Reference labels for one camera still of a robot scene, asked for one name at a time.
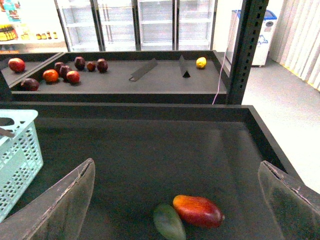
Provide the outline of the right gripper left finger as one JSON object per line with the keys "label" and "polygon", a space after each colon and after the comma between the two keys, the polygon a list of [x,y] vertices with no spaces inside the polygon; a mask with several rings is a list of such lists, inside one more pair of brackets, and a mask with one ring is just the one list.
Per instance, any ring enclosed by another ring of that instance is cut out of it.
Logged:
{"label": "right gripper left finger", "polygon": [[94,190],[89,158],[0,224],[2,240],[76,240]]}

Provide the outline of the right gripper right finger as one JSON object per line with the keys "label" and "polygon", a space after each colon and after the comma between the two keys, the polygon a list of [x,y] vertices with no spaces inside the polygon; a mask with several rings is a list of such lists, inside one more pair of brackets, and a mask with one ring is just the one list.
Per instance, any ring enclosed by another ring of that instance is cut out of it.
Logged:
{"label": "right gripper right finger", "polygon": [[264,201],[281,240],[320,238],[320,194],[268,161],[258,168]]}

